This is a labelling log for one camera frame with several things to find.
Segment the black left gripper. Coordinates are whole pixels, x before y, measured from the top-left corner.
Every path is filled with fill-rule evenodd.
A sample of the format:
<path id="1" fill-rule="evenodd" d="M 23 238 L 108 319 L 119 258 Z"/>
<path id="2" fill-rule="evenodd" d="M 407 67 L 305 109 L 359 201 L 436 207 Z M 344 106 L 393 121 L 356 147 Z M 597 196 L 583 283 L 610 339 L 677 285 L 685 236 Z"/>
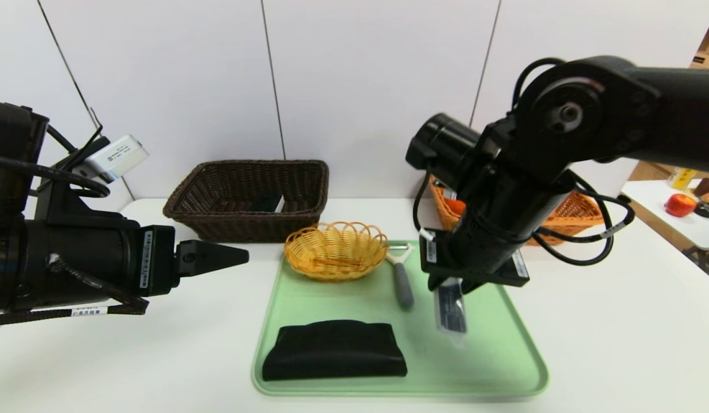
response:
<path id="1" fill-rule="evenodd" d="M 108 295 L 71 275 L 51 274 L 51 254 L 134 297 L 166 295 L 178 285 L 178 277 L 207 274 L 250 260 L 247 250 L 199 240 L 182 241 L 174 255 L 173 227 L 142 227 L 129 219 L 29 220 L 24 235 L 26 307 L 108 300 Z"/>

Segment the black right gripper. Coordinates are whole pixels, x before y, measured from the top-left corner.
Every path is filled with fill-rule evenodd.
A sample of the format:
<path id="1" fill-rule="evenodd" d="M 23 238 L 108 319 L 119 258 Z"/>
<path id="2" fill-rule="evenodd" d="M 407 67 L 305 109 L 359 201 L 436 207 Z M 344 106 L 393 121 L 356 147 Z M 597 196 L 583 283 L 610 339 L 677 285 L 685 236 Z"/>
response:
<path id="1" fill-rule="evenodd" d="M 530 238 L 530 203 L 506 196 L 470 196 L 452 230 L 435 230 L 420 241 L 421 268 L 436 290 L 448 278 L 461 279 L 467 295 L 485 284 L 522 287 L 512 256 Z"/>

